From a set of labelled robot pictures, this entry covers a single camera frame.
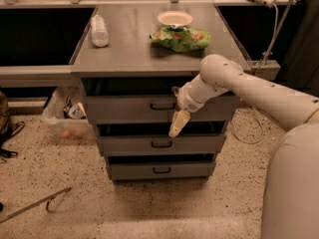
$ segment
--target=bottle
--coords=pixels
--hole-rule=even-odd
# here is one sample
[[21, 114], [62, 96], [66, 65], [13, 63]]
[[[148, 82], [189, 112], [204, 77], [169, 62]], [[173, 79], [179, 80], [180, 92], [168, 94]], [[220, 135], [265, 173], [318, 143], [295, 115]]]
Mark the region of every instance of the bottle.
[[104, 19], [96, 15], [91, 19], [92, 42], [97, 47], [105, 47], [109, 44], [109, 33]]

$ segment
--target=speckled floor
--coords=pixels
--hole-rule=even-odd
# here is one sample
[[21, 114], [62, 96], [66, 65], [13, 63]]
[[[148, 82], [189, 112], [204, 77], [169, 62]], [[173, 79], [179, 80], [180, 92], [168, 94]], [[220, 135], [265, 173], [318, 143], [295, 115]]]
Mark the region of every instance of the speckled floor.
[[259, 238], [269, 152], [283, 131], [250, 108], [239, 109], [209, 180], [113, 184], [92, 140], [60, 138], [40, 116], [5, 143], [19, 151], [0, 165], [0, 218], [65, 187], [72, 190], [0, 224], [0, 238]]

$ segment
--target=snack bag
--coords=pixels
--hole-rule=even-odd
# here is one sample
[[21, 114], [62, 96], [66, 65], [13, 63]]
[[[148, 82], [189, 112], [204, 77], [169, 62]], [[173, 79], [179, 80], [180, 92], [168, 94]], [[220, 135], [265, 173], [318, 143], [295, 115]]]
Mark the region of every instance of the snack bag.
[[159, 43], [176, 52], [190, 52], [206, 48], [210, 43], [207, 31], [190, 28], [164, 26], [150, 35], [154, 43]]

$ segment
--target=gray table top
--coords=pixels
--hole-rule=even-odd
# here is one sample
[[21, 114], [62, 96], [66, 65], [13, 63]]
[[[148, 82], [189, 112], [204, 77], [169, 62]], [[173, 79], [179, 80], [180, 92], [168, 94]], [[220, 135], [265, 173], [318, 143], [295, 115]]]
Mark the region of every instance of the gray table top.
[[[210, 45], [204, 50], [176, 53], [154, 44], [150, 34], [160, 29], [158, 14], [169, 10], [189, 13], [190, 26], [208, 31]], [[249, 70], [249, 66], [237, 44], [212, 3], [204, 2], [152, 2], [111, 3], [101, 5], [97, 14], [104, 17], [110, 44], [96, 48], [89, 29], [71, 66], [80, 75], [158, 75], [197, 72], [200, 61], [207, 55], [219, 54]]]

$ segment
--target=black handle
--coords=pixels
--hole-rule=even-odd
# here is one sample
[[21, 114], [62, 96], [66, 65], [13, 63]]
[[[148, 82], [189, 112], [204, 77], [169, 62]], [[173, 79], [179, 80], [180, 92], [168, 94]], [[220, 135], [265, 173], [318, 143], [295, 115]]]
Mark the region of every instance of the black handle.
[[150, 107], [152, 110], [154, 111], [166, 111], [166, 110], [173, 110], [175, 109], [176, 104], [172, 103], [170, 107], [167, 108], [156, 108], [155, 105], [153, 103], [150, 104]]
[[153, 148], [162, 148], [162, 147], [171, 147], [172, 146], [172, 143], [171, 143], [171, 140], [169, 141], [168, 145], [156, 145], [153, 141], [151, 142], [151, 146]]
[[157, 169], [153, 167], [153, 172], [154, 173], [170, 173], [170, 167], [167, 168], [167, 171], [157, 171]]

